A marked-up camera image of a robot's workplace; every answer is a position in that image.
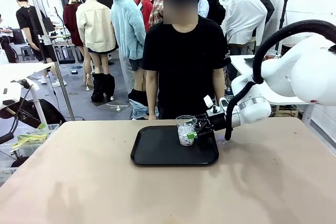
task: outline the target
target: plastic bin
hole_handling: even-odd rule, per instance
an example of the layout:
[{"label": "plastic bin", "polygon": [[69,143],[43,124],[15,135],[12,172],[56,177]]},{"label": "plastic bin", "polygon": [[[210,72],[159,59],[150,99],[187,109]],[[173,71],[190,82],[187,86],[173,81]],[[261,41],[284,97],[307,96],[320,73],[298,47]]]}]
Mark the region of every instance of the plastic bin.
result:
[{"label": "plastic bin", "polygon": [[83,66],[81,65],[69,66],[69,75],[70,76],[83,76]]},{"label": "plastic bin", "polygon": [[[15,137],[21,134],[33,134],[33,135],[42,135],[48,134],[50,136],[59,128],[59,124],[50,124],[48,128],[44,128],[42,130],[35,129],[30,126],[26,127],[18,127],[15,131]],[[26,144],[20,146],[19,156],[30,157],[37,148],[39,148],[41,144]],[[10,152],[13,149],[12,144],[1,144],[0,145],[0,187],[9,179],[9,177],[18,170],[19,167],[11,168],[12,163],[15,161],[16,157],[11,156]]]},{"label": "plastic bin", "polygon": [[[19,148],[19,155],[24,157],[31,156],[40,144],[23,145]],[[19,169],[19,167],[11,168],[15,161],[15,156],[11,156],[12,144],[0,145],[0,187],[9,179],[9,177]]]}]

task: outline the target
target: green tag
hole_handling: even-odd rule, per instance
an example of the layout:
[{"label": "green tag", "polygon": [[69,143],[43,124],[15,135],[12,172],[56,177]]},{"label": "green tag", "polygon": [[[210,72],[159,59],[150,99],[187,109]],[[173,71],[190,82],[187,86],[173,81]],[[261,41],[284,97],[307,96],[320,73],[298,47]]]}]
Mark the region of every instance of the green tag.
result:
[{"label": "green tag", "polygon": [[197,133],[196,132],[189,133],[187,137],[188,139],[194,139],[195,137],[197,137]]}]

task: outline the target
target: man in black t-shirt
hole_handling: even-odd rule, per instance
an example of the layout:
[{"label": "man in black t-shirt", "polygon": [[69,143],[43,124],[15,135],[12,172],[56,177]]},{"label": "man in black t-shirt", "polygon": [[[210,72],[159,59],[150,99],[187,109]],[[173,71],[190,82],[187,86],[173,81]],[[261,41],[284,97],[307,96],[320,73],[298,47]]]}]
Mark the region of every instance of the man in black t-shirt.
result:
[{"label": "man in black t-shirt", "polygon": [[[41,43],[41,48],[38,47],[38,45],[39,45],[38,36],[35,35],[35,33],[34,33],[33,23],[30,19],[30,15],[29,15],[29,12],[28,12],[28,9],[29,9],[29,11],[32,14],[32,19],[33,19],[33,21],[35,23],[35,26],[36,26],[36,29],[37,29],[37,34],[43,35],[43,30],[42,30],[40,21],[38,19],[35,7],[34,6],[29,6],[28,5],[28,0],[16,0],[16,2],[20,6],[20,9],[16,11],[17,22],[19,23],[20,29],[22,29],[23,32],[25,33],[25,36],[28,40],[29,45],[31,46],[31,48],[33,50],[33,53],[34,53],[36,59],[38,59],[38,61],[43,60],[42,54],[41,54],[41,50],[42,50],[44,55],[46,56],[46,58],[48,58],[47,59],[48,62],[51,62],[51,59],[49,58],[50,56],[54,59],[54,61],[56,61],[54,51],[51,47],[47,47],[43,43]],[[51,72],[57,78],[57,73],[55,71],[54,66],[51,67]],[[44,74],[41,77],[41,79],[39,80],[41,84],[47,84],[46,76],[47,76],[47,71],[44,70]],[[59,87],[60,86],[58,78],[57,78],[56,82],[52,83],[52,86],[53,87]]]},{"label": "man in black t-shirt", "polygon": [[216,97],[217,101],[224,96],[223,67],[230,58],[222,29],[214,21],[198,16],[197,0],[178,0],[178,7],[174,1],[165,3],[175,14],[175,18],[170,17],[174,24],[164,24],[164,20],[151,27],[144,45],[143,69],[147,70],[151,120],[156,119],[158,86],[160,119],[205,113],[205,96]]}]

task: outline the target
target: light blue shirt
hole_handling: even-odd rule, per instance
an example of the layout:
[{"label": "light blue shirt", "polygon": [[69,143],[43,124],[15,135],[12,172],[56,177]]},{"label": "light blue shirt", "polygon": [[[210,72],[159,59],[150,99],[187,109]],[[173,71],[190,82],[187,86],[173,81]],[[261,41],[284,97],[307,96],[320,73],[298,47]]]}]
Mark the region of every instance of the light blue shirt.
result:
[{"label": "light blue shirt", "polygon": [[198,1],[198,14],[203,18],[206,18],[209,13],[209,2],[208,0],[199,0]]},{"label": "light blue shirt", "polygon": [[134,0],[113,0],[111,20],[121,53],[131,60],[141,59],[146,31]]}]

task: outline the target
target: storage box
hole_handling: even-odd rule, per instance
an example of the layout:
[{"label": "storage box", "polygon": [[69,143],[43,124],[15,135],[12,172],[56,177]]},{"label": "storage box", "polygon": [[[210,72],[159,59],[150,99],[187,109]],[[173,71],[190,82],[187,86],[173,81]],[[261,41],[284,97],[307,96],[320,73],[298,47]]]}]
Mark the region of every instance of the storage box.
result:
[{"label": "storage box", "polygon": [[[48,134],[50,136],[59,128],[59,124],[50,124],[42,130],[32,128],[30,126],[18,127],[15,131],[15,137],[21,134],[29,135],[42,135]],[[22,145],[18,149],[18,155],[23,157],[30,157],[41,144],[27,144]],[[0,187],[9,179],[9,177],[18,170],[19,167],[11,168],[12,163],[15,161],[16,156],[11,156],[10,152],[13,149],[12,144],[0,145]]]}]

